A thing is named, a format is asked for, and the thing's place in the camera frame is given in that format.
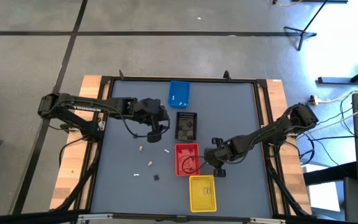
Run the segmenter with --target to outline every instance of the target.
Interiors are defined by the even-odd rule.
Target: black cable
[[[319,139],[314,139],[314,140],[310,140],[310,141],[318,141],[318,140],[324,140],[324,139],[337,139],[337,138],[358,138],[358,136],[335,136],[335,137],[325,137],[325,138],[319,138]]]
[[[260,133],[260,134],[258,134],[255,138],[253,138],[253,140],[252,140],[251,143],[249,144],[248,150],[249,150],[249,149],[252,149],[252,148],[254,147],[253,143],[254,143],[254,141],[255,141],[257,138],[259,138],[259,137],[261,137],[262,135],[268,133],[269,131],[274,131],[275,128],[277,128],[277,127],[280,125],[280,123],[282,122],[283,118],[286,117],[286,116],[288,116],[288,115],[292,112],[292,110],[293,110],[294,108],[296,108],[296,107],[298,107],[298,105],[294,105],[294,106],[291,106],[291,107],[287,108],[287,109],[284,111],[284,113],[281,115],[281,117],[277,118],[276,121],[278,121],[278,123],[277,123],[273,128],[271,128],[271,129],[269,129],[269,130],[266,130],[265,132]],[[297,127],[297,128],[309,128],[309,126],[308,126],[308,127],[303,127],[303,126],[300,126],[300,125],[299,125],[299,126],[296,126],[296,127]],[[280,151],[280,148],[278,148],[277,151],[274,151],[274,149],[273,149],[274,154],[278,153],[279,151]],[[222,159],[220,159],[220,158],[218,158],[218,157],[216,157],[216,159],[219,160],[219,161],[221,161],[221,162],[223,162],[223,163],[225,163],[225,164],[239,164],[239,163],[241,163],[242,161],[244,161],[244,159],[246,158],[246,156],[247,156],[247,154],[245,154],[239,161],[236,161],[236,162],[224,161],[224,160],[222,160]],[[273,156],[270,155],[270,150],[268,151],[268,156],[269,156],[269,157],[274,157],[274,155],[273,155]]]
[[[56,127],[53,127],[52,125],[48,124],[48,126],[54,130],[58,130],[58,131],[64,131],[64,129],[62,128],[56,128]]]
[[[348,112],[348,111],[351,110],[351,109],[352,109],[352,108],[349,108],[349,109],[347,109],[346,111],[344,111],[343,113],[346,113],[346,112]],[[320,124],[322,124],[322,123],[325,123],[325,122],[327,122],[327,121],[329,121],[329,120],[331,120],[331,119],[334,119],[334,118],[338,117],[339,115],[341,115],[341,114],[343,114],[343,113],[339,113],[339,114],[333,116],[332,118],[328,118],[328,119],[325,120],[325,121],[318,122],[316,125],[320,125]]]
[[[68,210],[70,205],[74,202],[77,198],[78,194],[83,189],[85,183],[88,181],[89,177],[95,173],[97,168],[97,162],[99,161],[100,150],[97,148],[95,152],[95,156],[93,157],[92,163],[89,165],[88,170],[84,173],[82,178],[78,181],[77,185],[71,191],[69,196],[63,201],[61,205],[59,205],[55,210]]]
[[[341,101],[341,104],[339,105],[339,110],[341,111],[341,114],[342,114],[342,120],[341,120],[342,124],[345,126],[346,130],[347,130],[349,133],[351,133],[352,135],[354,135],[354,133],[350,130],[350,128],[347,126],[347,124],[346,124],[346,122],[345,122],[345,117],[344,117],[344,112],[343,112],[343,107],[342,107],[343,102],[344,102],[349,96],[351,96],[351,95],[352,95],[352,94],[347,95],[347,96]]]
[[[182,169],[182,171],[185,172],[186,174],[194,174],[195,172],[197,172],[197,171],[199,171],[201,168],[203,168],[203,166],[205,166],[205,164],[207,164],[207,162],[205,161],[205,162],[202,163],[201,166],[199,166],[199,168],[197,168],[197,169],[195,169],[195,170],[193,170],[193,171],[187,172],[187,171],[185,170],[185,162],[186,162],[188,159],[190,159],[190,158],[204,158],[204,157],[203,157],[203,156],[196,156],[196,155],[187,157],[187,158],[181,163],[181,169]]]
[[[89,102],[87,102],[87,101],[85,101],[85,100],[75,100],[75,101],[77,101],[77,102],[83,102],[83,103],[89,103]],[[161,133],[152,134],[152,135],[150,135],[150,136],[148,136],[148,135],[138,136],[137,134],[133,133],[133,132],[129,129],[128,124],[126,123],[124,117],[122,116],[122,114],[121,114],[120,112],[118,112],[117,109],[113,108],[112,106],[104,105],[104,104],[102,104],[102,103],[95,103],[95,102],[93,102],[93,104],[94,104],[94,105],[99,105],[99,106],[105,106],[105,107],[107,107],[107,108],[112,109],[113,111],[115,111],[115,112],[120,116],[120,118],[122,119],[122,122],[124,123],[125,128],[126,128],[126,129],[128,130],[128,132],[129,132],[131,135],[133,135],[135,138],[146,138],[146,137],[159,136],[159,135],[161,135],[161,134],[163,134],[163,133],[166,133],[166,132],[168,131],[168,129],[170,129],[171,121],[170,121],[170,118],[169,118],[169,116],[168,116],[168,114],[167,114],[168,126],[167,126]]]
[[[318,143],[320,143],[320,145],[323,147],[324,151],[326,151],[326,154],[328,155],[329,159],[330,159],[331,161],[333,161],[338,167],[340,167],[341,170],[343,171],[343,173],[345,173],[348,177],[351,177],[351,176],[346,172],[346,170],[343,169],[337,162],[335,162],[335,160],[329,155],[329,153],[328,153],[327,149],[325,148],[324,144],[321,143],[321,141],[319,141],[318,139],[315,139],[310,132],[309,132],[309,134],[310,134],[310,136],[313,138],[314,141],[317,141]]]
[[[310,144],[311,144],[311,149],[310,149],[309,151],[306,151],[305,153],[303,153],[303,154],[301,154],[301,155],[299,156],[299,159],[302,159],[303,156],[305,156],[306,154],[311,153],[309,159],[308,159],[306,162],[301,163],[301,166],[306,165],[306,164],[309,164],[309,162],[314,158],[314,153],[315,153],[315,150],[314,150],[314,142],[313,142],[313,141],[310,141]]]
[[[298,146],[296,146],[295,144],[292,144],[290,142],[287,142],[287,141],[285,141],[285,143],[290,144],[291,146],[295,147],[295,149],[298,150],[299,157],[301,156],[301,151],[299,150]]]
[[[62,103],[72,102],[72,101],[82,102],[82,103],[89,103],[89,102],[86,101],[86,100],[63,100],[63,101],[61,101],[61,102],[55,104],[48,112],[46,112],[46,113],[44,113],[44,114],[42,114],[42,115],[44,116],[44,115],[46,115],[46,114],[49,114],[53,109],[55,109],[56,106],[58,106],[58,105],[60,105],[60,104],[62,104]],[[126,123],[124,117],[122,116],[122,114],[121,114],[120,112],[118,112],[117,109],[115,109],[115,108],[112,107],[112,106],[104,105],[104,104],[102,104],[102,103],[92,102],[92,104],[94,104],[94,105],[99,105],[99,106],[104,106],[104,107],[107,107],[107,108],[113,110],[114,112],[116,112],[116,113],[118,114],[118,116],[122,119],[122,122],[124,123],[125,128],[126,128],[126,129],[128,130],[128,132],[129,132],[131,135],[133,135],[135,138],[147,138],[147,137],[159,136],[159,135],[162,135],[163,133],[166,133],[166,132],[170,129],[171,120],[170,120],[170,118],[169,118],[168,113],[165,112],[165,114],[167,115],[167,118],[168,118],[168,126],[167,126],[161,133],[152,134],[152,135],[149,135],[149,136],[148,136],[148,135],[139,136],[139,135],[133,133],[133,132],[129,129],[129,127],[128,127],[128,125],[127,125],[127,123]]]
[[[69,143],[65,144],[65,145],[62,147],[62,149],[61,149],[60,152],[59,152],[59,167],[60,167],[60,165],[62,164],[62,154],[63,154],[63,151],[65,150],[65,148],[66,148],[67,146],[71,145],[71,144],[74,144],[74,143],[80,141],[80,140],[84,140],[85,138],[86,138],[86,136],[83,136],[82,138],[79,138],[79,139],[77,139],[77,140],[74,140],[74,141],[72,141],[72,142],[69,142]]]
[[[273,147],[273,155],[270,155],[270,150],[269,150],[269,151],[268,151],[268,156],[269,156],[270,158],[273,158],[273,157],[275,157],[275,156],[277,155],[278,152],[280,152],[280,148],[277,147],[277,150],[275,150],[274,147]]]

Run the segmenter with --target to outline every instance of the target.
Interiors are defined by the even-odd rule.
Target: wooden plank
[[[283,83],[281,80],[266,81],[273,119],[276,120],[288,108]],[[287,141],[296,145],[295,139],[292,137],[287,137]],[[298,151],[295,147],[289,144],[284,144],[280,148],[280,158],[283,167],[285,185],[301,207],[311,214],[310,200],[303,178]]]
[[[265,99],[264,99],[265,94],[264,94],[263,88],[261,86],[258,87],[258,92],[259,92],[259,98],[260,98],[260,107],[262,109],[262,118],[263,118],[264,124],[268,125],[269,119],[267,116],[267,107],[266,107],[267,105],[265,104]],[[270,147],[269,153],[270,153],[270,155],[274,154],[272,147]],[[276,169],[277,166],[276,166],[274,158],[271,158],[270,161],[272,162],[273,167]],[[278,188],[278,186],[275,182],[273,182],[273,184],[274,184],[274,192],[275,192],[276,201],[277,201],[278,213],[284,214],[283,199],[282,199],[282,196],[280,193],[280,189]]]
[[[100,81],[100,75],[86,75],[82,82],[79,96],[97,98]],[[91,121],[93,118],[93,112],[89,111],[75,111],[75,114],[87,121]],[[79,131],[71,132],[68,134],[67,143],[81,137],[82,135]],[[84,161],[86,143],[86,141],[79,141],[66,147],[50,202],[50,208],[56,208],[61,205],[78,183]]]

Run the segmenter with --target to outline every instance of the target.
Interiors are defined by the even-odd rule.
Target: blue plastic bin
[[[189,105],[190,83],[171,81],[168,104],[174,108],[186,108]]]

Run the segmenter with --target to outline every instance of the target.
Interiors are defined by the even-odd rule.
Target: tripod leg
[[[295,31],[298,31],[298,32],[303,32],[303,30],[299,30],[299,29],[292,28],[292,27],[287,27],[287,26],[285,26],[284,29],[290,29],[290,30],[295,30]]]
[[[321,9],[324,7],[324,5],[327,3],[328,0],[325,0],[323,2],[323,4],[320,6],[320,8],[317,10],[316,14],[313,16],[313,18],[311,18],[311,20],[309,21],[308,25],[306,25],[305,27],[305,31],[309,28],[310,24],[314,21],[314,19],[316,18],[316,16],[318,15],[318,13],[321,11]]]
[[[302,33],[301,33],[301,39],[300,39],[300,41],[299,41],[298,51],[300,51],[300,50],[301,50],[301,48],[302,48],[302,43],[303,43],[303,34],[305,34],[305,33],[304,33],[304,32],[302,32]]]

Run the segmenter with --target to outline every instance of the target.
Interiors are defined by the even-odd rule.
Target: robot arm
[[[79,129],[88,141],[98,142],[102,138],[102,132],[98,124],[92,121],[85,121],[77,116],[73,110],[95,111],[108,113],[115,119],[129,119],[140,124],[152,127],[152,131],[146,136],[134,135],[134,137],[147,137],[148,142],[161,140],[161,134],[169,128],[169,117],[160,100],[146,98],[137,101],[137,98],[110,98],[107,100],[97,100],[79,96],[71,96],[67,93],[49,94],[41,99],[38,108],[38,115],[41,118],[58,118],[65,122],[62,127]],[[160,121],[168,121],[168,127],[159,125]]]
[[[226,171],[221,169],[223,164],[241,162],[255,144],[265,141],[271,145],[281,146],[285,142],[287,134],[301,134],[314,128],[317,122],[316,115],[308,106],[297,104],[288,108],[274,123],[253,133],[234,136],[227,141],[212,138],[216,148],[206,148],[204,159],[209,165],[215,167],[214,175],[216,177],[225,177]]]

